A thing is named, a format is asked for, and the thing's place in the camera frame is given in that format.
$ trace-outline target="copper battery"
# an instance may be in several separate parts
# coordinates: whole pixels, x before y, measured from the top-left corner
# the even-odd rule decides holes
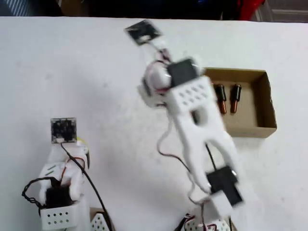
[[[217,103],[219,106],[220,113],[226,114],[227,108],[226,108],[226,93],[225,93],[225,86],[222,84],[214,85],[215,92],[217,95]]]
[[[236,113],[237,104],[241,98],[241,90],[242,86],[239,84],[235,84],[231,90],[231,113]]]

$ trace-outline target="table surface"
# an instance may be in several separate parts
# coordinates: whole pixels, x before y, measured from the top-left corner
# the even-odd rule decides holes
[[[0,18],[4,230],[40,230],[37,208],[21,192],[47,160],[52,117],[77,118],[77,134],[90,146],[89,173],[118,231],[170,231],[192,208],[185,169],[155,150],[166,114],[147,108],[137,93],[146,61],[123,29],[138,21]],[[197,55],[203,66],[267,71],[278,129],[267,139],[234,139],[253,190],[232,219],[243,231],[304,230],[308,24],[153,22],[174,59]],[[175,132],[164,149],[181,156]]]

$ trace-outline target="white plastic part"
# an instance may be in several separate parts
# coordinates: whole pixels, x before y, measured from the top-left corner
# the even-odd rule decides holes
[[[232,206],[223,191],[211,195],[204,204],[203,218],[205,223],[225,218],[232,213]]]
[[[77,159],[77,161],[84,166],[88,167],[86,153],[88,148],[86,144],[81,141],[76,143],[63,143],[64,148],[73,156],[82,158],[84,161]],[[64,149],[60,144],[53,144],[51,147],[51,153],[49,155],[47,164],[43,167],[39,178],[42,177],[55,177],[57,180],[61,180],[62,172],[65,169],[61,184],[70,184],[70,197],[73,201],[78,201],[82,193],[82,184],[84,182],[81,169],[73,162],[68,161]],[[39,201],[41,204],[46,203],[46,191],[51,187],[50,180],[40,181]]]
[[[171,86],[171,76],[162,63],[155,63],[146,76],[147,84],[154,89],[165,89]]]
[[[43,230],[90,231],[90,209],[84,196],[71,206],[42,209]]]
[[[223,219],[214,220],[211,223],[205,223],[206,231],[230,231],[230,227]],[[185,223],[181,231],[204,231],[203,224],[196,219]]]
[[[109,231],[104,216],[97,213],[91,222],[91,231]]]
[[[170,89],[165,102],[183,143],[183,156],[196,184],[210,193],[202,156],[207,153],[205,143],[216,146],[227,165],[236,172],[237,152],[231,136],[226,132],[212,83],[208,77],[198,77]],[[200,118],[195,124],[191,112]]]

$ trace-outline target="red object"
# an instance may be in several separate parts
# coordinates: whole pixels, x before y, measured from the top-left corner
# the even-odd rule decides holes
[[[242,0],[241,13],[239,20],[249,21],[256,9],[264,2],[264,0]]]

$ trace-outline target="wire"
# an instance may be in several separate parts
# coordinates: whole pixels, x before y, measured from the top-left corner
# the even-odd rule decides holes
[[[216,171],[217,168],[216,168],[216,165],[215,165],[215,162],[214,162],[214,158],[213,158],[213,156],[212,156],[212,153],[211,153],[211,151],[210,151],[210,149],[209,149],[207,143],[205,144],[205,146],[206,146],[206,149],[207,149],[208,154],[210,155],[210,158],[211,158],[211,161],[212,161],[212,164],[213,164],[213,168],[214,168],[214,170]]]
[[[205,200],[200,205],[201,206],[201,220],[202,220],[202,225],[203,225],[203,231],[206,231],[206,226],[204,224],[204,217],[203,217],[204,204],[205,204]]]
[[[107,212],[107,209],[105,208],[105,205],[101,199],[101,196],[100,194],[98,193],[95,185],[93,184],[90,176],[87,174],[87,172],[85,171],[85,169],[81,166],[81,164],[63,147],[63,143],[60,143],[61,147],[63,148],[63,150],[66,152],[66,154],[68,155],[68,157],[75,162],[75,164],[80,168],[80,170],[82,171],[82,173],[86,176],[86,178],[88,179],[90,185],[92,186],[92,188],[94,189],[96,195],[97,195],[97,198],[99,199],[100,203],[101,203],[101,206],[104,210],[104,213],[103,213],[103,216],[106,220],[106,223],[107,223],[107,226],[109,228],[109,230],[112,230],[112,225],[111,225],[111,219],[110,219],[110,216]]]
[[[39,209],[38,209],[38,213],[40,214],[40,210],[45,208],[46,205],[42,205],[40,202],[38,202],[34,197],[28,197],[26,195],[27,190],[29,189],[29,187],[31,186],[31,184],[38,182],[40,180],[50,180],[51,181],[51,185],[56,186],[56,185],[60,185],[60,182],[55,178],[55,177],[43,177],[43,178],[37,178],[34,180],[31,180],[24,188],[23,192],[21,193],[21,195],[30,203],[35,204]]]
[[[167,128],[167,130],[162,134],[162,136],[157,141],[157,144],[156,144],[157,151],[158,151],[159,154],[161,154],[163,156],[176,158],[177,160],[179,160],[184,165],[184,167],[187,169],[188,172],[191,172],[189,170],[189,168],[186,166],[186,164],[182,161],[182,159],[179,158],[177,155],[166,154],[166,153],[163,153],[161,151],[161,144],[162,144],[162,142],[167,138],[167,136],[170,134],[170,132],[172,130],[172,118],[171,118],[171,115],[168,113],[167,110],[166,110],[166,112],[167,112],[167,117],[168,117],[168,121],[169,121],[168,128]]]
[[[192,180],[191,175],[190,175],[189,172],[187,173],[187,176],[188,176],[188,179],[190,180],[190,182],[192,183],[192,188],[191,188],[190,191],[187,193],[188,199],[189,199],[193,204],[195,204],[195,205],[201,205],[202,203],[199,203],[199,202],[197,202],[197,201],[195,201],[195,200],[192,199],[192,193],[193,193],[193,191],[194,191],[194,189],[195,189],[195,183],[194,183],[194,181]]]
[[[161,56],[161,58],[164,61],[168,61],[169,63],[171,63],[171,56],[170,56],[170,52],[168,51],[167,48],[162,48],[159,49],[157,46],[154,45],[154,43],[152,43],[152,41],[148,40],[146,41],[147,44],[149,44],[150,46],[152,46]]]
[[[231,217],[229,217],[229,226],[230,226],[230,231],[232,231],[232,221],[231,221]]]
[[[82,161],[83,161],[83,168],[86,167],[86,162],[85,162],[85,160],[84,160],[83,158],[81,158],[81,157],[75,157],[75,159],[82,160]],[[63,171],[62,171],[60,183],[62,183],[62,180],[63,180],[63,176],[64,176],[65,171],[66,171],[66,166],[64,167],[64,169],[63,169]]]

